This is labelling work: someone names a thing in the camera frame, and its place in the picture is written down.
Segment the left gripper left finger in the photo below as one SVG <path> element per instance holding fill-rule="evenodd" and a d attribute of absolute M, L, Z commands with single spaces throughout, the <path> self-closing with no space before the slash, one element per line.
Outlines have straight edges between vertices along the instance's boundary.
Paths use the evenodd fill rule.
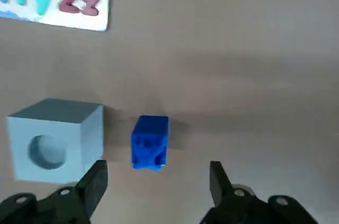
<path fill-rule="evenodd" d="M 74 186 L 57 189 L 37 200 L 18 193 L 1 202 L 1 223 L 90 223 L 108 186 L 106 160 L 96 161 Z"/>

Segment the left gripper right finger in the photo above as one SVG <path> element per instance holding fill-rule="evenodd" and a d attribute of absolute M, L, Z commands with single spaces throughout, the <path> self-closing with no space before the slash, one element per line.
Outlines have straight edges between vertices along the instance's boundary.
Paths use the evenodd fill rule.
<path fill-rule="evenodd" d="M 273 195 L 264 202 L 242 187 L 234 187 L 221 162 L 211 161 L 209 188 L 214 206 L 201 223 L 317 223 L 294 198 Z"/>

